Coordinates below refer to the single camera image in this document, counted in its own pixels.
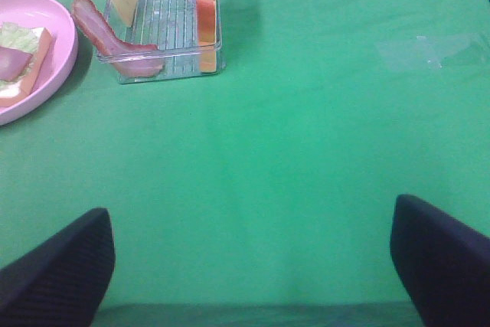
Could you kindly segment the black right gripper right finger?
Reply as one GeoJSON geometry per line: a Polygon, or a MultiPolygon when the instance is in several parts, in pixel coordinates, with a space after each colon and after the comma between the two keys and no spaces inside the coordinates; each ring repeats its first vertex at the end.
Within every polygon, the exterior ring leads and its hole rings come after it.
{"type": "Polygon", "coordinates": [[[489,324],[488,237],[414,195],[398,195],[390,255],[424,325],[489,324]]]}

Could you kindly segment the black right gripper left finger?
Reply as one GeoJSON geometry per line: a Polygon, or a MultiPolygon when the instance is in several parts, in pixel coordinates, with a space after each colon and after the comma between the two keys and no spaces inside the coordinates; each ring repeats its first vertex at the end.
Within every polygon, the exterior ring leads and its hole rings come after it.
{"type": "Polygon", "coordinates": [[[115,263],[109,212],[93,208],[1,269],[1,324],[91,325],[115,263]]]}

